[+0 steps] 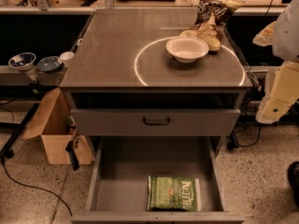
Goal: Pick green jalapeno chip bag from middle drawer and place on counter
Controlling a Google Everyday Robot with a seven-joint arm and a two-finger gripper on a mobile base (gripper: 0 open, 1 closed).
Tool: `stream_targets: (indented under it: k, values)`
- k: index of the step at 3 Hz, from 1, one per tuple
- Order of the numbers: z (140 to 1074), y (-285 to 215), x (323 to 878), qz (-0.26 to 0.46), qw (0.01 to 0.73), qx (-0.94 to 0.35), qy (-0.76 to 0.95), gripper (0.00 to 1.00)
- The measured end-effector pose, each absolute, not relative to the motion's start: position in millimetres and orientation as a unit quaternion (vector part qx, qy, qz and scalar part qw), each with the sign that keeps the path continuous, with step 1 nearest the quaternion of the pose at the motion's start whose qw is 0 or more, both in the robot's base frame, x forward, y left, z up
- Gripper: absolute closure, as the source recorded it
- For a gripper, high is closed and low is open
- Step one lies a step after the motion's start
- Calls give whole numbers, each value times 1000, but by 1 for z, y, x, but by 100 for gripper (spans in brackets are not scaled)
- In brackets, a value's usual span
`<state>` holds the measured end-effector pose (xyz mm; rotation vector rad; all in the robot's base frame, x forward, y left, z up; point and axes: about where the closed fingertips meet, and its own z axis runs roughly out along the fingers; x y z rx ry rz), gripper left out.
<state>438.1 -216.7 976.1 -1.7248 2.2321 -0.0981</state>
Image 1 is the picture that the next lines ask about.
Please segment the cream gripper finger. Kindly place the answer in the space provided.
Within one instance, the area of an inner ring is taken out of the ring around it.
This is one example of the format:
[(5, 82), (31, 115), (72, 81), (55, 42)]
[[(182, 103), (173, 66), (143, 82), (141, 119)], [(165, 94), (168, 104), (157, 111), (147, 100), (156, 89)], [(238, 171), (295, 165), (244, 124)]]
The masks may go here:
[(299, 99), (299, 62), (285, 61), (274, 73), (274, 80), (267, 86), (255, 118), (262, 124), (280, 120)]
[(272, 38), (276, 23), (276, 21), (273, 21), (267, 26), (265, 26), (260, 33), (254, 36), (252, 42), (255, 45), (261, 47), (270, 46), (272, 44)]

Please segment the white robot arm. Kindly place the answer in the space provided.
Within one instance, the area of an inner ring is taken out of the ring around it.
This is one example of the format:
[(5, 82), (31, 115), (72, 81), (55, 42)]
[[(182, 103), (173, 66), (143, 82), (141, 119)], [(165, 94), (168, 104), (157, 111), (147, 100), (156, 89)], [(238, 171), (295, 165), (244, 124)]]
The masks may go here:
[(299, 0), (292, 0), (273, 21), (253, 38), (255, 45), (271, 45), (283, 64), (275, 71), (274, 83), (265, 86), (256, 120), (279, 121), (299, 99)]

